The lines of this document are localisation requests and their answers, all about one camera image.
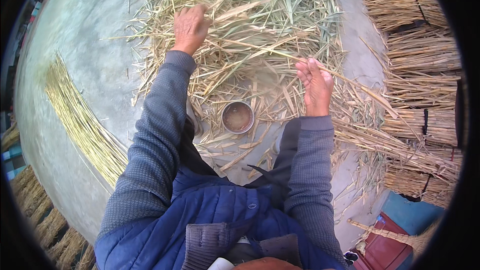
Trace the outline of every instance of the black pants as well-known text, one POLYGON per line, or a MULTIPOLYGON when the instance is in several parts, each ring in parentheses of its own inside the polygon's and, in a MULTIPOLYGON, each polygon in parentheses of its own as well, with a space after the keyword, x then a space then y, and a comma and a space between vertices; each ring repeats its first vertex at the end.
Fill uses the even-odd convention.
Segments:
MULTIPOLYGON (((285 125, 285 130, 280 141, 280 152, 273 164, 273 169, 267 172, 266 175, 262 175, 255 181, 243 186, 245 188, 256 189, 271 184, 272 205, 281 210, 283 210, 283 202, 289 192, 287 185, 290 180, 292 160, 297 153, 300 129, 301 124, 299 118, 290 120, 285 125)), ((218 177, 217 173, 202 159, 197 148, 193 145, 194 136, 194 125, 187 119, 178 149, 180 162, 197 174, 218 177)))

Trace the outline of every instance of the gray knit sweater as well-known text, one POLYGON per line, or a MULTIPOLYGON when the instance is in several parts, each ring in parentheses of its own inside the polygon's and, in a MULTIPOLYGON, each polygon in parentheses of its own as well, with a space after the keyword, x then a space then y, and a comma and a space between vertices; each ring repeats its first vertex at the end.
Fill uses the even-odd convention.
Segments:
MULTIPOLYGON (((196 65, 182 51, 169 51, 143 103, 129 163, 109 199, 97 239, 169 208, 180 166, 177 147, 186 118, 187 87, 196 65)), ((333 124, 330 116, 301 117, 298 152, 292 163, 285 213, 296 219, 311 242, 347 267, 334 233, 330 174, 333 124)))

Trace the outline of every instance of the knit sleeve cuff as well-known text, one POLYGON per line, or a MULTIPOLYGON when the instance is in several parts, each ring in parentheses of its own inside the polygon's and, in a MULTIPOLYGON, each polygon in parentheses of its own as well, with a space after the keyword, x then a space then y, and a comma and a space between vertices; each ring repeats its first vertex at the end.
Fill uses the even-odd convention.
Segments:
POLYGON ((170 50, 166 53, 165 57, 166 64, 174 64, 182 69, 185 69, 189 75, 192 75, 197 64, 193 57, 188 53, 185 53, 180 50, 170 50))
POLYGON ((332 116, 300 117, 303 130, 328 130, 333 129, 332 116))

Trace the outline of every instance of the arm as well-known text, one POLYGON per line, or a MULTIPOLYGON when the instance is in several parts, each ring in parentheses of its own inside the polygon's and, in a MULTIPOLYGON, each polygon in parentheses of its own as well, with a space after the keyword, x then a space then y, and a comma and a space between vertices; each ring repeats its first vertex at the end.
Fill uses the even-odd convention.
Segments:
POLYGON ((159 218, 171 203, 172 182, 180 158, 177 147, 185 123, 187 87, 195 70, 192 55, 203 43, 211 22, 205 6, 183 9, 174 16, 175 46, 143 103, 128 149, 129 163, 108 200, 97 239, 127 223, 159 218))
POLYGON ((297 63, 297 75, 305 85, 304 101, 307 117, 300 117, 297 154, 292 161, 291 189, 285 201, 285 213, 295 218, 311 242, 333 256, 347 268, 335 237, 333 195, 330 192, 330 154, 333 150, 334 128, 329 115, 333 79, 310 59, 297 63))

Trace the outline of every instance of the hand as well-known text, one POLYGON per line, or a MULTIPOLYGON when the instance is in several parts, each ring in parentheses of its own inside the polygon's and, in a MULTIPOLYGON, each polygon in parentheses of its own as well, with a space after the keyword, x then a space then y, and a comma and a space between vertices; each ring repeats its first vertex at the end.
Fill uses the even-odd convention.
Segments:
POLYGON ((330 97, 333 91, 333 78, 327 71, 321 70, 317 65, 324 67, 319 61, 309 58, 308 63, 298 62, 298 78, 305 86, 303 101, 307 107, 305 116, 329 115, 330 97))
POLYGON ((196 5, 192 8, 184 7, 173 15, 173 32, 175 45, 171 50, 179 50, 193 56, 207 37, 208 27, 212 20, 205 19, 207 6, 196 5))

